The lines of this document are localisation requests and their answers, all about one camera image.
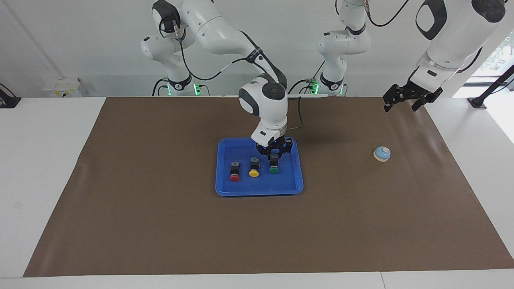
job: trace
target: white wall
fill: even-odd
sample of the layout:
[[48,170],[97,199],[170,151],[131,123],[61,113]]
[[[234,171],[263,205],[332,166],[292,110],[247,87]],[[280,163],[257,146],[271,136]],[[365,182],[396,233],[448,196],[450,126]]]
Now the white wall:
[[[151,17],[154,0],[0,0],[0,81],[24,97],[43,97],[45,79],[80,78],[91,96],[149,95],[163,76],[160,64],[140,51],[140,41],[157,31]],[[348,95],[382,95],[393,83],[404,84],[429,41],[414,25],[423,0],[411,0],[390,26],[369,24],[370,51],[349,56]],[[230,24],[247,32],[290,83],[311,77],[323,58],[316,50],[320,35],[341,29],[334,2],[307,0],[215,0]],[[374,20],[383,23],[403,0],[372,1]],[[499,31],[484,48],[483,62],[514,27],[514,2]],[[186,50],[191,69],[211,76],[236,56],[216,56],[198,44]],[[473,70],[445,84],[447,96]],[[238,63],[207,83],[213,94],[236,94],[256,74]]]

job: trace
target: white table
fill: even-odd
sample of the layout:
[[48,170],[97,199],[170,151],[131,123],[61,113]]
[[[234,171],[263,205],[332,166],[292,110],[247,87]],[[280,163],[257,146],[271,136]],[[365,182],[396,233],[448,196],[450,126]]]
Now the white table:
[[[0,110],[0,288],[514,288],[514,269],[21,278],[104,101],[26,98]],[[427,109],[514,255],[514,144],[466,100],[439,99]]]

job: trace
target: blue tray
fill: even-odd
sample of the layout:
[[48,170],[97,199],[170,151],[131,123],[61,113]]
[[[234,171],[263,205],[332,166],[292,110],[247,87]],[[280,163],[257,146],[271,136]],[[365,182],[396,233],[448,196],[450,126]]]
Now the blue tray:
[[[298,147],[293,139],[291,153],[282,155],[279,173],[271,174],[267,156],[262,156],[251,138],[225,138],[218,144],[218,161],[216,166],[216,192],[220,196],[272,196],[295,195],[303,190],[303,176],[300,167]],[[260,175],[253,178],[250,171],[250,158],[259,157]],[[237,160],[241,164],[239,182],[230,178],[230,162]]]

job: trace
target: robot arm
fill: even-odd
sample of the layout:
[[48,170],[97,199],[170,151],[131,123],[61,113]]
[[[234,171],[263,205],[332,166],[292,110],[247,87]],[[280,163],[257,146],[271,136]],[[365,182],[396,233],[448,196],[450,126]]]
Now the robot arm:
[[433,103],[443,92],[441,85],[477,53],[504,15],[504,0],[425,0],[416,25],[430,47],[407,84],[395,84],[383,96],[385,111],[408,99],[416,100],[413,111]]
[[[189,47],[194,38],[184,37],[182,45]],[[192,77],[182,63],[182,59],[175,55],[180,51],[180,43],[174,38],[146,37],[141,41],[141,50],[151,60],[160,62],[168,75],[168,87],[174,96],[188,96],[194,91],[191,84]]]
[[364,0],[343,0],[339,11],[339,20],[346,26],[345,30],[327,32],[318,43],[318,51],[326,60],[319,79],[321,93],[341,91],[347,67],[342,56],[364,53],[371,46],[371,37],[366,31]]
[[[241,55],[262,72],[240,89],[240,103],[247,112],[261,118],[252,134],[261,152],[269,156],[266,148],[285,142],[287,79],[248,35],[230,26],[210,0],[158,0],[152,13],[163,39],[177,41],[180,46],[185,41],[182,33],[187,31],[185,39],[194,38],[214,54]],[[278,149],[288,152],[288,146]]]

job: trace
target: black cable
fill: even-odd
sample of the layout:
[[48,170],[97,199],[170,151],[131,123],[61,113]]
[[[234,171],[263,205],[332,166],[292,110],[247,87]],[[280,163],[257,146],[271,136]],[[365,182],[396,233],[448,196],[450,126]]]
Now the black cable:
[[159,83],[161,83],[162,81],[164,81],[162,78],[159,79],[155,85],[154,85],[154,90],[152,91],[152,96],[155,96],[155,90],[157,89],[157,86],[159,85]]
[[318,75],[318,72],[320,72],[320,70],[323,67],[323,64],[325,64],[325,62],[326,62],[326,60],[323,60],[323,62],[320,65],[320,68],[318,68],[318,71],[316,71],[316,73],[314,74],[313,78],[316,78],[316,76]]
[[[321,63],[320,67],[318,68],[318,70],[316,71],[316,73],[314,74],[313,78],[315,79],[316,78],[316,75],[318,75],[318,72],[320,72],[321,68],[323,67],[323,64],[325,64],[326,60],[323,60],[323,63]],[[300,81],[298,81],[297,83],[295,83],[291,89],[289,90],[289,92],[287,94],[291,94],[292,90],[295,89],[295,87],[302,83],[302,82],[308,82],[306,79],[302,79]]]
[[288,92],[287,94],[291,94],[292,90],[293,90],[293,89],[295,89],[295,87],[296,87],[298,84],[302,83],[302,82],[307,82],[307,81],[306,81],[305,79],[302,79],[302,80],[298,81],[297,83],[295,83],[295,84],[291,87],[291,89],[289,90],[289,92]]
[[200,84],[199,87],[205,87],[207,88],[207,93],[209,94],[209,96],[211,95],[211,91],[209,90],[209,87],[206,86],[205,84]]
[[163,30],[163,29],[161,29],[161,25],[162,25],[162,24],[164,24],[164,19],[165,19],[165,18],[166,18],[166,17],[163,17],[163,18],[161,19],[161,21],[159,22],[159,33],[161,33],[162,38],[166,38],[166,37],[164,36],[164,34],[162,34],[162,32],[163,32],[164,30]]
[[[302,88],[300,90],[300,93],[299,94],[302,94],[302,90],[306,89],[305,90],[305,93],[307,93],[307,89],[309,88],[312,88],[312,86],[306,86],[304,88]],[[298,100],[298,116],[300,117],[300,123],[301,125],[299,127],[295,127],[295,128],[290,128],[290,129],[287,129],[288,131],[292,131],[292,130],[297,130],[297,129],[301,129],[303,127],[303,118],[302,118],[302,97],[298,97],[298,98],[295,98],[296,100]]]
[[513,82],[514,82],[514,78],[509,83],[507,83],[507,85],[505,85],[502,89],[500,89],[499,91],[495,91],[495,92],[493,92],[491,94],[499,93],[500,91],[504,90],[506,87],[511,85]]
[[482,47],[480,47],[479,52],[477,52],[477,53],[476,53],[475,58],[473,59],[473,61],[471,61],[471,63],[470,63],[468,66],[466,66],[466,68],[464,68],[464,69],[461,69],[461,70],[457,71],[457,73],[463,73],[463,72],[465,72],[466,70],[468,70],[468,69],[469,69],[473,64],[475,64],[475,61],[476,61],[476,60],[478,59],[478,57],[480,56],[480,52],[482,52],[482,48],[484,48],[484,47],[483,47],[483,46],[482,46]]
[[396,14],[394,14],[393,18],[391,18],[391,20],[387,21],[385,24],[376,24],[373,19],[371,19],[371,12],[368,11],[368,18],[370,19],[370,22],[371,24],[375,25],[376,27],[384,27],[384,26],[387,26],[389,25],[393,20],[396,19],[396,17],[400,14],[400,12],[403,10],[403,8],[405,7],[405,5],[407,5],[407,3],[409,2],[410,0],[406,0],[405,3],[400,7],[400,9],[398,10],[398,12],[396,12]]
[[312,88],[312,86],[306,86],[306,87],[300,89],[300,92],[298,94],[302,94],[302,90],[304,90],[304,89],[305,89],[305,92],[303,94],[306,94],[307,91],[309,90],[309,88]]
[[157,96],[160,96],[160,90],[161,90],[162,88],[168,88],[168,86],[167,86],[167,85],[162,85],[162,86],[160,86],[160,87],[159,87],[159,89],[157,90]]
[[191,73],[191,75],[198,79],[198,80],[203,80],[203,81],[209,81],[209,80],[213,80],[215,79],[216,77],[218,77],[218,75],[220,75],[223,70],[225,70],[226,68],[228,68],[228,66],[236,63],[236,62],[239,62],[239,61],[243,61],[243,60],[246,60],[246,58],[239,58],[239,59],[236,59],[234,61],[232,61],[231,64],[229,64],[228,66],[226,66],[225,68],[223,68],[222,70],[218,71],[218,73],[216,73],[216,75],[214,75],[213,77],[210,77],[210,78],[200,78],[198,76],[196,76],[190,69],[189,69],[189,66],[188,64],[186,63],[186,57],[184,56],[184,47],[182,46],[182,42],[180,42],[180,51],[182,52],[182,60],[184,61],[184,65],[186,66],[186,69],[189,71],[189,73]]
[[264,71],[264,73],[268,73],[262,66],[258,65],[257,62],[254,62],[255,66],[257,66],[258,68],[260,68],[262,71]]
[[343,88],[346,87],[346,90],[344,91],[344,96],[343,97],[346,97],[346,94],[348,93],[348,84],[343,84]]
[[7,89],[13,97],[16,97],[16,94],[14,94],[7,86],[3,85],[2,83],[0,83],[1,86],[3,86],[5,89]]

